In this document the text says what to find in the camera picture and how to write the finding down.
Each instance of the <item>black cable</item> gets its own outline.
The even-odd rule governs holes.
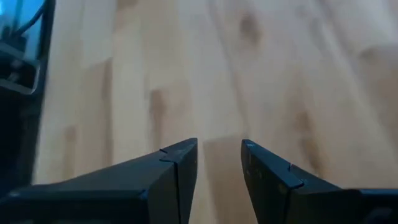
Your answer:
[[[23,26],[21,26],[18,30],[16,30],[15,32],[13,32],[11,34],[11,37],[17,37],[22,35],[24,32],[26,32],[29,28],[31,28],[39,19],[40,17],[43,15],[44,12],[44,6],[45,3],[43,3],[43,5],[39,8],[39,10],[37,10],[37,12],[34,14],[34,16],[30,19],[30,21],[28,21],[26,24],[24,24]]]

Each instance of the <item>wood knot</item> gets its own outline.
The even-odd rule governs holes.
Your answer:
[[[261,30],[253,14],[247,13],[243,16],[239,30],[243,39],[248,40],[252,45],[257,45],[260,42]]]

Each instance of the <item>wooden floor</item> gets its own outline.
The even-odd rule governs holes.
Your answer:
[[[398,187],[398,1],[58,0],[35,181],[198,137],[190,223],[255,223],[250,138],[342,187]]]

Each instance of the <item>wood grain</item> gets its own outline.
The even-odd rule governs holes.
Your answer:
[[[58,1],[36,182],[198,137],[191,223],[256,222],[242,138],[342,187],[398,187],[397,6]]]

